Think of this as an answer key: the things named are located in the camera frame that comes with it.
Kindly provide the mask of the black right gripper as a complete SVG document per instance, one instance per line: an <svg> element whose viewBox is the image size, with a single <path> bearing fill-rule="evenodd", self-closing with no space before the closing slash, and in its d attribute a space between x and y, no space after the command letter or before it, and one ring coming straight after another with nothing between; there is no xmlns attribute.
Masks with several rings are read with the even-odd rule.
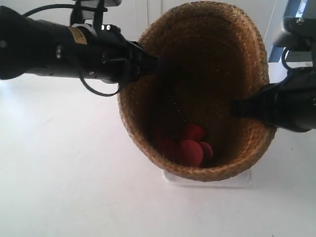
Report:
<svg viewBox="0 0 316 237"><path fill-rule="evenodd" d="M231 102L231 114L294 132L316 128L316 69L294 68L279 82L264 85L246 99Z"/></svg>

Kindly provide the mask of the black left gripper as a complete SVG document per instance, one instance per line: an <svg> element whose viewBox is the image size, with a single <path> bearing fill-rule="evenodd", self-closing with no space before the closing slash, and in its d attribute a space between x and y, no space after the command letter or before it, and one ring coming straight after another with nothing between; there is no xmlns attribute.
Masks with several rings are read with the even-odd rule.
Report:
<svg viewBox="0 0 316 237"><path fill-rule="evenodd" d="M88 24L69 27L74 44L69 46L69 77L100 79L124 85L160 70L161 59L140 43L126 40L115 25L95 30Z"/></svg>

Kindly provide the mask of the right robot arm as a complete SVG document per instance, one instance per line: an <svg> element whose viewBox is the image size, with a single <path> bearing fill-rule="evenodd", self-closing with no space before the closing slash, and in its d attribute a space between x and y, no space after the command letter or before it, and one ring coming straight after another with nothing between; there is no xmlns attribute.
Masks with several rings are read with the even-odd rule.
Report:
<svg viewBox="0 0 316 237"><path fill-rule="evenodd" d="M246 99L233 100L231 113L292 132L315 129L315 67L293 68L281 82L264 85Z"/></svg>

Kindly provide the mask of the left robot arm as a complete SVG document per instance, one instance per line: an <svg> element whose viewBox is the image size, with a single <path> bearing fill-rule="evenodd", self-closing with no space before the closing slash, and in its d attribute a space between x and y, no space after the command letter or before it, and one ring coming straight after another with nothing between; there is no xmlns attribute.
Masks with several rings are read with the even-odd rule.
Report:
<svg viewBox="0 0 316 237"><path fill-rule="evenodd" d="M0 8L0 78L22 74L99 79L125 84L156 73L161 60L129 41L119 27L104 25L103 15L119 0L76 0L20 14ZM69 25L34 20L31 15L54 8L72 10Z"/></svg>

